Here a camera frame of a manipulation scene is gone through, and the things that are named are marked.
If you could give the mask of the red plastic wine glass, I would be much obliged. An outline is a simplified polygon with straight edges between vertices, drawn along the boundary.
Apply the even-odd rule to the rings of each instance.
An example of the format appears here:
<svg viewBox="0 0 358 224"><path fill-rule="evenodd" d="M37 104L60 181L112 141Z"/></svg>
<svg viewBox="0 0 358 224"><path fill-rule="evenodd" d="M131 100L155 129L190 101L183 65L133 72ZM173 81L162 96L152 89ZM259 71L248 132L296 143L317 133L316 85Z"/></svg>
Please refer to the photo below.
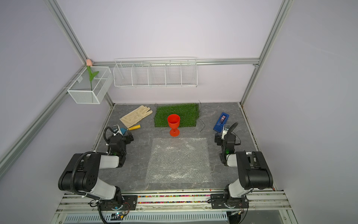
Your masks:
<svg viewBox="0 0 358 224"><path fill-rule="evenodd" d="M171 128L170 135L172 137L177 137L180 135L180 131L178 129L180 125L180 116L177 114L171 114L167 118L168 125Z"/></svg>

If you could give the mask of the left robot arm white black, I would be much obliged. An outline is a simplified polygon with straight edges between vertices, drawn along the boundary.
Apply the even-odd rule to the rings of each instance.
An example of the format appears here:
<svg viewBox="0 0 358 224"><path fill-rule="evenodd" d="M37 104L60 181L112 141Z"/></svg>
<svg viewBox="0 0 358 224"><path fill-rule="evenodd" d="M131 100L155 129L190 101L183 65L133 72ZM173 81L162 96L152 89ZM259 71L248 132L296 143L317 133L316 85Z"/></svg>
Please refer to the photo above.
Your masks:
<svg viewBox="0 0 358 224"><path fill-rule="evenodd" d="M90 151L74 154L58 181L58 188L75 195L91 198L101 211L133 211L137 196L123 196L121 189L101 180L101 169L123 167L126 161L126 146L134 141L129 130L118 125L103 131L107 151Z"/></svg>

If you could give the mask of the blue tape dispenser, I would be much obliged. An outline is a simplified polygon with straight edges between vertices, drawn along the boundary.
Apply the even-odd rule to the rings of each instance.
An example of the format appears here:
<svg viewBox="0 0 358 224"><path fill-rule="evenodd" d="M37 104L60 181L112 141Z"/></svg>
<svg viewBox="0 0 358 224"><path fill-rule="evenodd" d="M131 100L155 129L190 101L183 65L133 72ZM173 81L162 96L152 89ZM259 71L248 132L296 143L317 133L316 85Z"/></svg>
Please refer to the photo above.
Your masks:
<svg viewBox="0 0 358 224"><path fill-rule="evenodd" d="M213 130L218 132L218 133L221 133L224 129L224 125L226 125L227 123L227 120L229 118L229 114L227 113L221 113L219 119L217 120Z"/></svg>

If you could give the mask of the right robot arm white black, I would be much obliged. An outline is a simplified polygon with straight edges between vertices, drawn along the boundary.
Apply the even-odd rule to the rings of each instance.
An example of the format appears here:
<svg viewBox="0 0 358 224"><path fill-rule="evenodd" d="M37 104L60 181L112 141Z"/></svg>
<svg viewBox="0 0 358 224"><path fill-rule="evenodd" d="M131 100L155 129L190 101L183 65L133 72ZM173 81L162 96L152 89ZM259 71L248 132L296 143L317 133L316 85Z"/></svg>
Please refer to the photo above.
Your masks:
<svg viewBox="0 0 358 224"><path fill-rule="evenodd" d="M238 179L228 184L223 193L212 194L208 203L213 209L240 209L249 207L247 194L255 189L273 187L273 176L260 151L235 151L236 135L233 130L238 123L223 125L222 133L215 135L215 143L221 147L220 160L228 167L237 168Z"/></svg>

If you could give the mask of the clear bubble wrap sheet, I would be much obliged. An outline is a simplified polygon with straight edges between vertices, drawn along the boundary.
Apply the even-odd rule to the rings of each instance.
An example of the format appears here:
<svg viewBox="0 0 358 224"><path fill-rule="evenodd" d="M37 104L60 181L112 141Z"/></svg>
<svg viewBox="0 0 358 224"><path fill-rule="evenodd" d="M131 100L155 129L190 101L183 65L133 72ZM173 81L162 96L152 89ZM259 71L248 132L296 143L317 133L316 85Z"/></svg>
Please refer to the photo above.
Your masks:
<svg viewBox="0 0 358 224"><path fill-rule="evenodd" d="M207 139L153 139L146 182L212 182Z"/></svg>

